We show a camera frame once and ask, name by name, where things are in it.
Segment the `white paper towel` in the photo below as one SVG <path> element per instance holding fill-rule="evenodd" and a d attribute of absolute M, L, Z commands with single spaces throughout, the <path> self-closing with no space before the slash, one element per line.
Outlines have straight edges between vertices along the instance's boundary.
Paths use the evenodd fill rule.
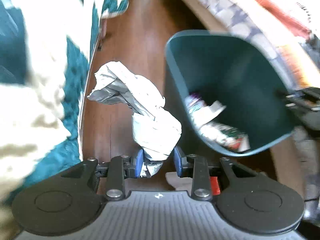
<path fill-rule="evenodd" d="M 193 179 L 189 177 L 179 177 L 176 172 L 167 172 L 165 174 L 167 183 L 176 191 L 188 191 L 191 193 Z"/>

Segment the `grey white paper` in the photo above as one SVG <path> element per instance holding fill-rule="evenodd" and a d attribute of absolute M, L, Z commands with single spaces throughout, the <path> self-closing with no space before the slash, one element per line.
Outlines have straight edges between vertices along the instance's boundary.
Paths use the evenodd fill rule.
<path fill-rule="evenodd" d="M 95 73 L 88 99 L 104 105 L 126 104 L 131 110 L 132 136 L 142 148 L 138 177 L 155 175 L 178 143 L 181 123 L 164 109 L 165 97 L 146 77 L 111 61 Z"/>

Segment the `red plastic bag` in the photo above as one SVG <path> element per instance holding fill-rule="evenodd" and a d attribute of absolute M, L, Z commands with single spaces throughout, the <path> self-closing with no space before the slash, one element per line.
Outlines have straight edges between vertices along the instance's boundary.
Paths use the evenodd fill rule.
<path fill-rule="evenodd" d="M 212 195 L 218 196 L 220 194 L 220 186 L 217 177 L 210 177 L 210 185 L 212 188 Z"/>

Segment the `white yellow bottle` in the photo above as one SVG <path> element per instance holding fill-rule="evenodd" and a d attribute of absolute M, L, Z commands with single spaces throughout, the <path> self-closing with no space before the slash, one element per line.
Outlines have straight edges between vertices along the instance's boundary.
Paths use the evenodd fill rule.
<path fill-rule="evenodd" d="M 251 148 L 248 135 L 232 126 L 212 121 L 203 125 L 199 133 L 207 140 L 214 141 L 235 153 L 242 153 Z"/>

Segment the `dark teal trash bin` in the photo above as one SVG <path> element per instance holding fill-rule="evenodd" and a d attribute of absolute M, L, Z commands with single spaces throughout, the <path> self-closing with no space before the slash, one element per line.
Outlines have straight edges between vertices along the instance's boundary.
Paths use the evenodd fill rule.
<path fill-rule="evenodd" d="M 191 93 L 198 93 L 207 104 L 219 101 L 225 105 L 217 120 L 248 135 L 246 156 L 292 134 L 295 118 L 284 103 L 288 90 L 250 43 L 206 30 L 180 31 L 165 46 L 165 66 L 165 109 L 182 125 L 177 145 L 185 154 L 234 155 L 196 132 L 184 104 Z"/>

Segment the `purple white snack wrapper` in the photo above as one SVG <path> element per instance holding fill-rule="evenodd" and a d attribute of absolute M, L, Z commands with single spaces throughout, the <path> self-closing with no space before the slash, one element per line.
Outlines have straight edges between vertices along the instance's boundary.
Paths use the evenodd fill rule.
<path fill-rule="evenodd" d="M 187 112 L 196 127 L 202 127 L 215 119 L 225 110 L 225 106 L 219 101 L 207 105 L 199 94 L 190 94 L 185 98 Z"/>

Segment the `orange floral bed quilt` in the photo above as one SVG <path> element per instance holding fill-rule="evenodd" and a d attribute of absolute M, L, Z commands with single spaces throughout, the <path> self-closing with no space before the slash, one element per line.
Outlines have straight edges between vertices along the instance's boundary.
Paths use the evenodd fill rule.
<path fill-rule="evenodd" d="M 289 89 L 319 87 L 319 0 L 197 0 L 257 47 Z"/>

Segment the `teal cream zigzag quilt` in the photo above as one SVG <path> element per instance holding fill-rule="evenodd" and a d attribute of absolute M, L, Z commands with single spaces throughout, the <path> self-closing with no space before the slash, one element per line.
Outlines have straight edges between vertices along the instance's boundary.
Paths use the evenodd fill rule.
<path fill-rule="evenodd" d="M 82 158 L 79 122 L 101 20 L 128 0 L 1 0 L 1 239 L 22 189 Z"/>

